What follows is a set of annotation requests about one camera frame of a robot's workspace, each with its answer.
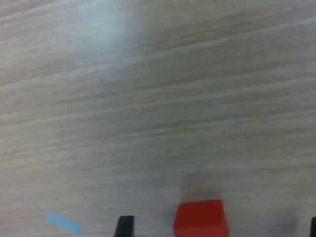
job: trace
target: red cube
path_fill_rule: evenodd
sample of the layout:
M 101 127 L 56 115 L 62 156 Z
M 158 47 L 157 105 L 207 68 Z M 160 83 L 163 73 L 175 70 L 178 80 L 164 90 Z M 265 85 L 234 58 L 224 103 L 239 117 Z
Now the red cube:
M 182 203 L 174 221 L 175 237 L 228 237 L 221 200 Z

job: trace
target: light blue tape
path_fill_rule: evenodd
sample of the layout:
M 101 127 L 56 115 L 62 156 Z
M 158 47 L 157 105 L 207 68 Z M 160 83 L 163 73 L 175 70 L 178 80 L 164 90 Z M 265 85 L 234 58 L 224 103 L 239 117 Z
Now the light blue tape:
M 47 220 L 48 220 L 48 222 L 50 222 L 56 226 L 59 226 L 59 227 L 64 228 L 70 232 L 75 233 L 77 236 L 81 236 L 81 226 L 76 222 L 73 222 L 65 217 L 57 215 L 54 212 L 49 212 L 49 214 L 47 216 Z

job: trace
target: blue strip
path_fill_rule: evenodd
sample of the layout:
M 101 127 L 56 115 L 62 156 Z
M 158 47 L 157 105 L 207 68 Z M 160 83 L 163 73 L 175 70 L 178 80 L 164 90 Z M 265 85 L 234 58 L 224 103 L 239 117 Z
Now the blue strip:
M 59 226 L 70 232 L 75 233 L 77 236 L 81 235 L 81 226 L 78 223 L 68 220 L 67 218 L 62 217 L 60 215 L 57 215 L 54 212 L 49 212 L 47 220 L 48 222 L 56 226 Z

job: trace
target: black object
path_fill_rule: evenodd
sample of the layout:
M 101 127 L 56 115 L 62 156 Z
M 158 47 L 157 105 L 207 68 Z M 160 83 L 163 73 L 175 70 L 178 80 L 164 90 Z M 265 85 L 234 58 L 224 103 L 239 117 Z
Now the black object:
M 114 237 L 134 237 L 134 216 L 121 216 Z
M 311 237 L 316 237 L 316 217 L 312 218 L 311 223 Z

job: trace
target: red block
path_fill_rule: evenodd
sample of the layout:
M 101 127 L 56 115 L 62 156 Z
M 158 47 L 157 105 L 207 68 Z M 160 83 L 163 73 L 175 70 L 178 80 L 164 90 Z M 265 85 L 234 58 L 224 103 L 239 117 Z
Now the red block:
M 182 203 L 173 226 L 175 237 L 228 237 L 221 200 Z

